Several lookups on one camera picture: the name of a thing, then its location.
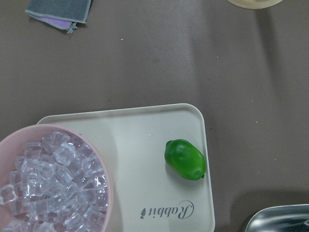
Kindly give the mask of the metal ice scoop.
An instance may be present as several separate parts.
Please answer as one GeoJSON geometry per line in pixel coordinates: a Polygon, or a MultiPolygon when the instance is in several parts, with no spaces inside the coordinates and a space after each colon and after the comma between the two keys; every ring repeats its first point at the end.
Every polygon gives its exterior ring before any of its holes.
{"type": "Polygon", "coordinates": [[[309,205],[281,205],[262,209],[245,225],[244,232],[307,232],[309,205]]]}

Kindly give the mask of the green lime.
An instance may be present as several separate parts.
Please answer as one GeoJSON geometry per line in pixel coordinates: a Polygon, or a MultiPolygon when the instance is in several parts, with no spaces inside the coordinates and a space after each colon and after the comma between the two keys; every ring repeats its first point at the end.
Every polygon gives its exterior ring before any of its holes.
{"type": "Polygon", "coordinates": [[[199,180],[206,173],[204,155],[184,139],[170,140],[166,143],[164,158],[166,164],[181,177],[199,180]]]}

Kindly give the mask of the cream rabbit tray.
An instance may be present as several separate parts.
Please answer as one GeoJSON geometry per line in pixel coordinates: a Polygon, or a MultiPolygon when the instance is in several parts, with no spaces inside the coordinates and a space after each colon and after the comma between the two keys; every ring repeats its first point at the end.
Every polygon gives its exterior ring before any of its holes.
{"type": "Polygon", "coordinates": [[[202,113],[187,103],[47,116],[79,132],[100,153],[113,183],[109,232],[212,232],[210,173],[186,180],[166,165],[170,140],[207,153],[202,113]]]}

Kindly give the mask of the grey and purple cloth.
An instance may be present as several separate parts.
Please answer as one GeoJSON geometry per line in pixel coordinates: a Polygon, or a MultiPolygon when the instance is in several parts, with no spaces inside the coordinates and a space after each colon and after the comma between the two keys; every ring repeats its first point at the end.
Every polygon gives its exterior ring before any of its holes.
{"type": "Polygon", "coordinates": [[[91,0],[31,0],[25,10],[30,17],[72,33],[85,24],[91,0]]]}

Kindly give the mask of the wooden mug tree stand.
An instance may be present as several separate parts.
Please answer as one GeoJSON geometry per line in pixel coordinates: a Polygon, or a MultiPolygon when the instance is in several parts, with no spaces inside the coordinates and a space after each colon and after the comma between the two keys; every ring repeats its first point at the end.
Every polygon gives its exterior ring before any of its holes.
{"type": "Polygon", "coordinates": [[[245,9],[264,9],[274,6],[282,0],[227,0],[229,3],[245,9]]]}

